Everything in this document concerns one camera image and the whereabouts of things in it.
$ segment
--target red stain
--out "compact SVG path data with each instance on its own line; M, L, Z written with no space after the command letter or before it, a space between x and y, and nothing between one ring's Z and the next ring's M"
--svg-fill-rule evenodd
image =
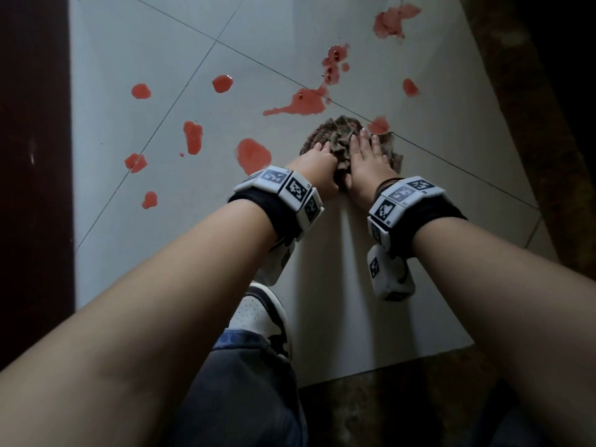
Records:
M184 122L184 134L187 137L188 153L197 155L201 151L203 140L203 127L192 121Z
M130 154L124 160L124 164L128 169L132 169L132 167L135 165L135 161L137 160L137 158L139 158L139 154Z
M229 75L220 75L218 77L215 77L212 81L215 92L219 93L226 92L229 88L232 87L233 82L234 81L232 80L232 77L230 77Z
M339 82L339 63L347 58L348 48L350 48L350 44L348 43L343 47L341 45L333 45L327 52L327 56L321 61L325 69L323 73L325 83L337 84Z
M141 169L145 168L145 166L147 166L147 160L145 160L145 156L144 155L141 155L141 156L139 156L139 158L137 158L135 164L132 165L132 169L130 170L130 174L136 174Z
M367 127L372 134L383 134L389 131L389 122L384 116L377 116Z
M145 83L136 84L130 92L135 99L148 99L151 97L151 90Z
M323 97L327 97L328 95L329 91L327 90L327 85L325 83L320 85L317 89L301 88L292 96L292 102L289 105L263 111L263 116L279 114L280 112L286 112L287 114L301 114L302 116L319 114L320 112L325 111Z
M257 172L271 163L271 152L252 138L244 138L236 147L236 159L246 175Z
M403 83L404 92L408 97L414 97L420 94L418 87L413 83L413 81L409 78L406 78Z
M402 3L398 7L390 7L388 10L377 14L372 29L377 37L382 39L388 36L405 38L402 28L402 20L416 17L422 10L418 6L409 3Z
M151 207L155 207L157 205L157 194L154 191L147 191L145 193L145 200L141 204L143 209L150 209Z

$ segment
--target white floor tile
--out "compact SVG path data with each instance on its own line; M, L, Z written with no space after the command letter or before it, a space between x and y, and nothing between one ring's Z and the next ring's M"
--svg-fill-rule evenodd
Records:
M70 0L75 244L213 40L137 0ZM145 83L146 100L131 89Z
M550 235L548 235L548 230L544 224L544 219L540 220L538 229L532 237L530 244L527 246L527 249L532 251L534 254L541 255L545 259L559 263L557 252L555 251L555 247L553 246Z
M309 88L322 59L349 43L330 96L509 194L536 206L525 172L458 0L405 0L422 11L405 38L378 38L376 14L400 0L246 0L220 41ZM406 97L405 79L420 89ZM279 104L290 94L279 94Z
M142 0L202 33L217 38L242 0Z
M234 84L218 94L211 81L222 73ZM149 166L126 177L79 248L78 307L225 203L245 177L234 157L243 138L264 144L273 163L285 165L320 122L349 114L332 104L319 115L262 115L279 106L279 94L298 88L216 44L147 146ZM188 120L204 127L203 148L180 157ZM524 245L537 210L405 141L396 139L396 150L405 156L404 175L421 174L447 188L473 222ZM158 205L144 210L147 191L157 193ZM404 304L376 300L366 264L372 244L364 213L345 197L332 201L274 288L290 318L302 386L471 342L414 260L417 294Z

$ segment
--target forearm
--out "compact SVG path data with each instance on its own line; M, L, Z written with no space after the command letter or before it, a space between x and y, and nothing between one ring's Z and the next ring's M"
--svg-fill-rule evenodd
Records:
M423 226L413 249L544 426L593 443L596 284L461 219Z
M263 210L235 201L141 263L2 373L2 430L23 436L11 428L28 419L44 436L29 443L52 443L48 433L101 445L150 439L275 239Z

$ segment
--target blue jeans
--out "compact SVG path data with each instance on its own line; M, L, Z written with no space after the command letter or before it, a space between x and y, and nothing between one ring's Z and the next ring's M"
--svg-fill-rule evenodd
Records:
M260 335L225 330L194 379L162 446L308 444L290 362Z

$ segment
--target white sneaker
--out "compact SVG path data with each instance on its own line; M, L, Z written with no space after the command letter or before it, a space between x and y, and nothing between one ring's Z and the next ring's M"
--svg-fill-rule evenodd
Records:
M251 282L228 328L256 332L269 342L275 353L291 359L286 311L269 287Z

